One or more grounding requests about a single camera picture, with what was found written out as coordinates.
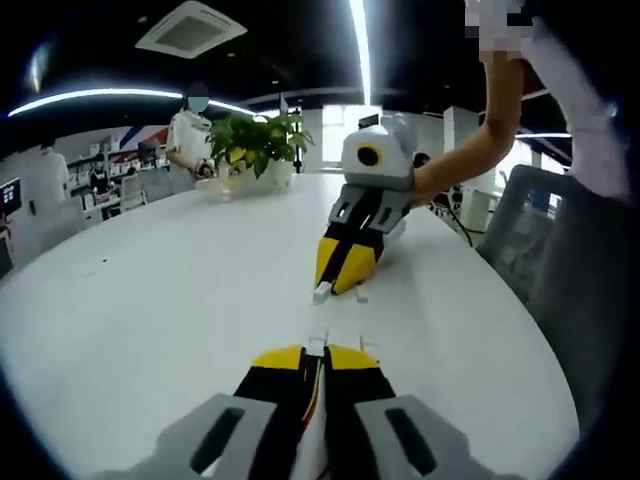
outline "table surface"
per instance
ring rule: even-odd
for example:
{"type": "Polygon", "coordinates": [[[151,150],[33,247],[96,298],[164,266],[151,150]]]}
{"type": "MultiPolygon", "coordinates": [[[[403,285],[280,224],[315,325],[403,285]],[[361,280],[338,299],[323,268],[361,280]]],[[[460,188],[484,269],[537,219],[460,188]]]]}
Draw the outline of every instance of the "table surface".
{"type": "Polygon", "coordinates": [[[188,192],[57,246],[0,290],[0,354],[16,397],[74,476],[125,469],[259,353],[360,334],[398,395],[415,394],[496,473],[546,478],[578,436],[573,400],[535,322],[427,209],[355,294],[312,304],[318,240],[343,179],[216,205],[188,192]]]}

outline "window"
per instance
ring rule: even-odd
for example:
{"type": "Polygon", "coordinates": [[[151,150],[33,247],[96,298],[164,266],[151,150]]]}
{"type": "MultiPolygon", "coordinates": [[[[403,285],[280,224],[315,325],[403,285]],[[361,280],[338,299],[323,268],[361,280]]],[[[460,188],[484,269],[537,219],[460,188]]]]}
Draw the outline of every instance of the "window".
{"type": "Polygon", "coordinates": [[[516,165],[531,165],[533,160],[529,145],[516,140],[509,154],[496,166],[496,190],[502,193],[507,186],[511,170],[516,165]]]}
{"type": "Polygon", "coordinates": [[[382,107],[365,105],[325,105],[322,109],[322,161],[338,164],[347,136],[358,131],[358,121],[378,114],[382,107]]]}

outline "air conditioning vent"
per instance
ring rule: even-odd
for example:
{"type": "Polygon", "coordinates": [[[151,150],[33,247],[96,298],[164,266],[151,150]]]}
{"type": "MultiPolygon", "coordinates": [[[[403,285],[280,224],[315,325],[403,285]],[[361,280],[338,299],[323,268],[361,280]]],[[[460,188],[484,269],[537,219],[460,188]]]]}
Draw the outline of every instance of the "air conditioning vent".
{"type": "Polygon", "coordinates": [[[188,1],[160,20],[136,48],[195,58],[246,32],[246,28],[226,15],[200,2],[188,1]]]}

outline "office chair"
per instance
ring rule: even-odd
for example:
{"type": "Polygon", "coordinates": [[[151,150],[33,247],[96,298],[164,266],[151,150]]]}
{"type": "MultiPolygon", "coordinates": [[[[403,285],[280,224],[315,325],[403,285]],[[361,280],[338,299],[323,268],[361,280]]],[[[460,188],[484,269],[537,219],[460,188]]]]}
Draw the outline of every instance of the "office chair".
{"type": "Polygon", "coordinates": [[[477,252],[526,304],[546,240],[553,228],[550,212],[531,204],[531,192],[567,198],[579,192],[576,180],[527,165],[516,166],[477,252]]]}
{"type": "Polygon", "coordinates": [[[147,203],[156,202],[173,195],[171,177],[166,168],[156,168],[139,172],[138,176],[142,182],[147,203]]]}
{"type": "Polygon", "coordinates": [[[122,213],[138,208],[146,203],[144,191],[142,190],[142,182],[137,173],[122,178],[120,197],[120,209],[122,213]]]}

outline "cable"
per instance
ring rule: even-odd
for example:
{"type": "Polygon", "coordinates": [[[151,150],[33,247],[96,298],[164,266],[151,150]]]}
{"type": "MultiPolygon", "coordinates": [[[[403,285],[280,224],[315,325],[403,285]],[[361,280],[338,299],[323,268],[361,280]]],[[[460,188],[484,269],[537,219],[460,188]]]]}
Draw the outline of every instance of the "cable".
{"type": "Polygon", "coordinates": [[[460,226],[460,228],[462,229],[464,236],[467,237],[467,241],[469,242],[469,246],[471,248],[473,248],[473,240],[471,240],[471,236],[469,235],[469,230],[466,229],[466,227],[464,225],[462,225],[462,223],[460,222],[460,220],[458,219],[458,216],[453,212],[453,208],[451,208],[450,204],[446,205],[447,209],[449,210],[449,213],[451,214],[451,216],[453,217],[453,219],[455,220],[455,222],[460,226]]]}

